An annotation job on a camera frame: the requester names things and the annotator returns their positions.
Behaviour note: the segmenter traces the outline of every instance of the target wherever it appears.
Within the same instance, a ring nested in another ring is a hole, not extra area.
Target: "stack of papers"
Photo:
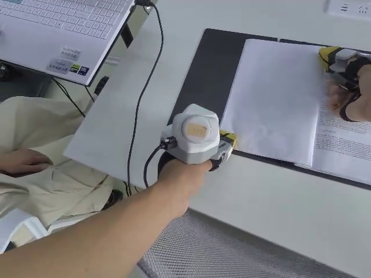
[[[242,152],[371,184],[371,124],[329,113],[318,50],[247,40],[221,128]]]

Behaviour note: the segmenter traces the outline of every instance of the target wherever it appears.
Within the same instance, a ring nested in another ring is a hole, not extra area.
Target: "person's hand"
[[[364,65],[357,73],[359,78],[359,91],[361,97],[347,107],[347,116],[351,120],[363,122],[371,121],[371,65]],[[334,83],[329,83],[328,108],[334,115],[340,117],[340,111],[348,102],[354,92],[349,92]]]
[[[50,165],[53,162],[46,155],[32,149],[18,149],[0,155],[0,170],[10,175],[38,173]]]
[[[157,185],[172,198],[175,217],[182,216],[188,209],[189,198],[203,185],[205,174],[212,168],[211,161],[187,165],[174,159],[162,169]]]
[[[333,83],[329,83],[328,92],[328,108],[334,115],[340,117],[340,110],[348,102],[349,98],[352,96],[352,92],[349,92]]]

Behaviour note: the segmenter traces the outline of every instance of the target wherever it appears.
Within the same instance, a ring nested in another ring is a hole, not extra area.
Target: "beige pants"
[[[91,100],[83,98],[77,105],[86,112]],[[63,216],[103,208],[112,191],[112,178],[62,155],[81,122],[69,101],[13,97],[0,104],[0,153],[29,148],[54,163],[25,177],[0,174],[0,217],[17,207],[48,226]]]

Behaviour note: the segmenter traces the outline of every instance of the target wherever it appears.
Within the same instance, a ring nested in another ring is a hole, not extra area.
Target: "wall socket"
[[[371,3],[352,0],[328,0],[325,13],[332,16],[371,21]]]

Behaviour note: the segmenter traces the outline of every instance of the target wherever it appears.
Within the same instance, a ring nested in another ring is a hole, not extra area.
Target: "cord connector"
[[[174,136],[168,137],[160,142],[160,147],[164,150],[175,148],[176,145],[177,141]]]
[[[135,5],[149,7],[153,6],[153,3],[151,2],[151,0],[135,0]]]

